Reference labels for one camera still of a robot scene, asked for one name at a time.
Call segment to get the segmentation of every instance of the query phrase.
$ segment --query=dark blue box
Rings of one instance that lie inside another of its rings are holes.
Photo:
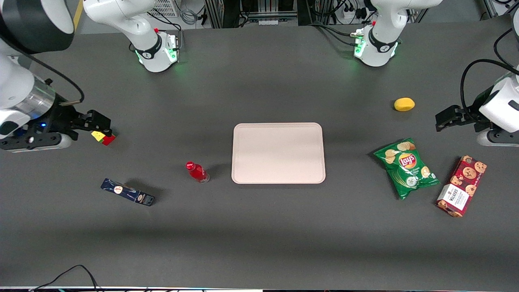
[[[141,205],[151,206],[153,200],[155,199],[155,197],[150,194],[146,194],[145,192],[131,188],[127,185],[118,183],[108,178],[104,179],[101,188],[105,191],[118,194],[121,197],[127,198],[130,201]]]

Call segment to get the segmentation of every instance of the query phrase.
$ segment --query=green chip bag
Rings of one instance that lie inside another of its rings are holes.
[[[440,183],[420,159],[411,138],[382,148],[375,152],[375,156],[384,161],[401,200],[411,191]]]

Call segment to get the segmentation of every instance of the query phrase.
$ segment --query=red cookie box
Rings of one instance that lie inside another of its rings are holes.
[[[463,156],[436,200],[437,206],[452,217],[463,217],[486,167],[468,155]]]

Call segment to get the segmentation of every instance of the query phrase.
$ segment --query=lemon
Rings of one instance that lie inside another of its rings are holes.
[[[399,98],[394,102],[394,109],[399,112],[410,111],[415,107],[415,102],[409,97]]]

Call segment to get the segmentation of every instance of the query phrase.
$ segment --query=red bottle cap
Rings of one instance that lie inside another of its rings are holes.
[[[187,168],[187,170],[194,170],[195,169],[195,163],[192,162],[192,161],[188,161],[186,163],[186,168]]]

